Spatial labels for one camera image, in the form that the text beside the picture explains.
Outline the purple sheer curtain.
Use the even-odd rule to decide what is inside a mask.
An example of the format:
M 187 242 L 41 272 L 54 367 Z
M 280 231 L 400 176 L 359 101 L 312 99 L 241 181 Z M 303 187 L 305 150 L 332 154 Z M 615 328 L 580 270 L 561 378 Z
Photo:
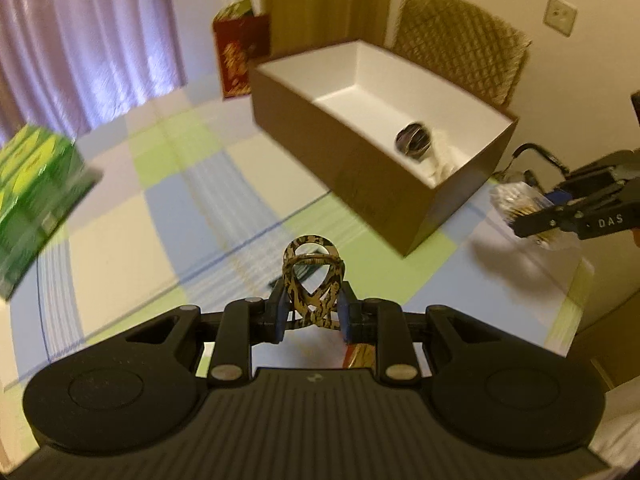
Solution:
M 186 81 L 172 0 L 1 0 L 1 139 L 72 139 Z

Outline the clear plastic packet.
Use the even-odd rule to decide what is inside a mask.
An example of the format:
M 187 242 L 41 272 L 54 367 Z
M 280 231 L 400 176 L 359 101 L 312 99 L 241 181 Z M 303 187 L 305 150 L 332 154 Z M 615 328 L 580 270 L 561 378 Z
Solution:
M 518 214 L 531 214 L 552 205 L 536 188 L 524 181 L 514 181 L 497 184 L 490 192 L 491 206 L 512 231 L 512 222 Z M 529 237 L 518 237 L 527 240 L 529 244 L 548 250 L 560 250 L 579 246 L 579 240 L 574 233 L 565 233 L 559 229 L 540 233 Z

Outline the checkered pastel tablecloth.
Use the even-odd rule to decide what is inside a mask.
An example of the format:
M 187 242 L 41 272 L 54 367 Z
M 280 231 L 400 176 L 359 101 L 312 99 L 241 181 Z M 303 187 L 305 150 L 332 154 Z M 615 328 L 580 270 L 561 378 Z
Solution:
M 360 297 L 450 304 L 565 353 L 593 280 L 576 244 L 517 240 L 475 193 L 408 256 L 377 236 L 204 78 L 82 136 L 100 182 L 1 307 L 1 467 L 34 452 L 22 411 L 48 363 L 182 304 L 265 296 L 285 246 L 332 240 Z

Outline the leopard print hair claw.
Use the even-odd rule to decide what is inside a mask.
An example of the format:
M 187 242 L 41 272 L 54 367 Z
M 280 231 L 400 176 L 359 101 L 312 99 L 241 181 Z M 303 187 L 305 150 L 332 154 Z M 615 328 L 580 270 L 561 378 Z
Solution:
M 286 328 L 338 330 L 337 300 L 344 275 L 345 263 L 327 238 L 303 235 L 292 240 L 282 261 L 283 291 L 293 311 Z

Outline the single wall socket plate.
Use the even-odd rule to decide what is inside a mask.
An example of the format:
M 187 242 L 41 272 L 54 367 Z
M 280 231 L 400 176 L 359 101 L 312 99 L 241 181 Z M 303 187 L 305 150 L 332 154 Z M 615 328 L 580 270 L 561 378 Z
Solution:
M 577 9 L 564 0 L 548 0 L 544 11 L 544 24 L 569 37 L 575 25 Z

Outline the green tissue multipack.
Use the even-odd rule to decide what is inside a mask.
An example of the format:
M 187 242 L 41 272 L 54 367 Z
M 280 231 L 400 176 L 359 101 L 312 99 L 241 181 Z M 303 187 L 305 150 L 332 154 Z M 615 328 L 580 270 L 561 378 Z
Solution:
M 11 298 L 58 226 L 102 177 L 75 143 L 27 124 L 1 149 L 1 298 Z

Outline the red gift bag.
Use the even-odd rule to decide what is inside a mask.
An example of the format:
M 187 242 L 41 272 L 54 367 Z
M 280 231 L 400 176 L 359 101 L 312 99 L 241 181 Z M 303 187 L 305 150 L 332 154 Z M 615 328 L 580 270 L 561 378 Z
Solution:
M 247 96 L 250 61 L 270 55 L 270 16 L 256 14 L 253 0 L 230 0 L 215 15 L 212 27 L 222 97 Z

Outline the wooden wardrobe panel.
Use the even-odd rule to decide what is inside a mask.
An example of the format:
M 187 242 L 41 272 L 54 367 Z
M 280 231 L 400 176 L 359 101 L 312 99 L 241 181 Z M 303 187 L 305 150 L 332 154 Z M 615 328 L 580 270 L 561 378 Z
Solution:
M 380 46 L 390 0 L 262 0 L 270 15 L 271 52 L 289 54 L 361 39 Z

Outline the brown cardboard storage box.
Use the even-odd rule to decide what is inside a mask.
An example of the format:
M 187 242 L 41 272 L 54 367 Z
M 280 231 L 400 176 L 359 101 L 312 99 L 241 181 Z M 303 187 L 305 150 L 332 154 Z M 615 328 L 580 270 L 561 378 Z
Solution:
M 409 255 L 490 177 L 518 118 L 364 41 L 250 64 L 256 124 Z

